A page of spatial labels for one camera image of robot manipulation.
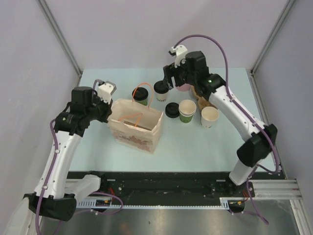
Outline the brown paper takeout bag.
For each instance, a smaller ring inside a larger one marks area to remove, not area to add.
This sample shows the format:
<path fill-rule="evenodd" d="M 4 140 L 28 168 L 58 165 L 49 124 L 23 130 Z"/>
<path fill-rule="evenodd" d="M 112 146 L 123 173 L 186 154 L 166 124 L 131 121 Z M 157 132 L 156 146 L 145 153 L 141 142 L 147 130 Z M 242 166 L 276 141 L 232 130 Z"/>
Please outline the brown paper takeout bag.
<path fill-rule="evenodd" d="M 153 154 L 162 134 L 164 112 L 131 99 L 120 98 L 112 105 L 108 127 L 117 142 Z"/>

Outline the black coffee cup lid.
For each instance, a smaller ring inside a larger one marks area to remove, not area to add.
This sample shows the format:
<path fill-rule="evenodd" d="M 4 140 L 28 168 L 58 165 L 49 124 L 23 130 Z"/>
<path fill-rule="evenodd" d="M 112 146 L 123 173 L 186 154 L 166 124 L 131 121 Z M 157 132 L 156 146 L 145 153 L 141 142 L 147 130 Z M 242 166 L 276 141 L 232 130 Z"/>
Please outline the black coffee cup lid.
<path fill-rule="evenodd" d="M 148 98 L 148 90 L 143 87 L 139 87 L 133 90 L 132 96 L 136 101 L 144 101 Z"/>

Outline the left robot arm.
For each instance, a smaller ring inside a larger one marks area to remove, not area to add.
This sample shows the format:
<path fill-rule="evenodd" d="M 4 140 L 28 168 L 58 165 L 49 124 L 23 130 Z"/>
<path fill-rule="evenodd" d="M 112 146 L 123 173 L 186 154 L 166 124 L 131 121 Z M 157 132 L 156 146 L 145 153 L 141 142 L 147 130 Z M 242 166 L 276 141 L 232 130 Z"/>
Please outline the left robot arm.
<path fill-rule="evenodd" d="M 34 192 L 25 194 L 29 209 L 37 216 L 69 221 L 79 202 L 93 192 L 99 196 L 107 192 L 104 173 L 90 171 L 69 189 L 66 189 L 66 179 L 85 130 L 94 120 L 106 123 L 112 114 L 115 90 L 116 86 L 109 82 L 104 82 L 97 90 L 76 87 L 65 109 L 51 122 L 53 145 L 46 167 Z"/>

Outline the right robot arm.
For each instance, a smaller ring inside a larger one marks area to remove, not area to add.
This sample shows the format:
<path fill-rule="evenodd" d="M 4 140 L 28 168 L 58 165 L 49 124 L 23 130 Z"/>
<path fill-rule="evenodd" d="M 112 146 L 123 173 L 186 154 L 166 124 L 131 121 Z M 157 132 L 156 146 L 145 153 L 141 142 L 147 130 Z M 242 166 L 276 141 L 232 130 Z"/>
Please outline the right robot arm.
<path fill-rule="evenodd" d="M 192 85 L 198 96 L 209 101 L 227 117 L 244 141 L 237 150 L 238 161 L 229 174 L 230 181 L 225 184 L 230 196 L 238 196 L 256 165 L 272 152 L 277 128 L 252 116 L 227 88 L 226 81 L 218 74 L 209 72 L 201 51 L 188 52 L 185 47 L 176 47 L 170 49 L 169 54 L 175 60 L 163 68 L 163 82 L 167 87 L 172 89 L 174 86 Z"/>

